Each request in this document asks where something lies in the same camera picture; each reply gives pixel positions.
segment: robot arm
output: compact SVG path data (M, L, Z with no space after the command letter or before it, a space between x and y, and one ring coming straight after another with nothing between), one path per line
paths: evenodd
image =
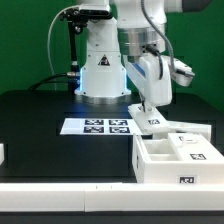
M166 12L198 12L204 10L213 0L169 0L165 1Z
M171 78L188 86L194 77L192 69L173 56L172 45L165 36L166 12L200 11L211 0L132 0L131 4L129 0L114 0L114 3L118 10L120 51L142 100L142 106L132 105L129 112L143 132L163 132L168 124L156 107L171 102ZM166 47L170 57L160 55Z

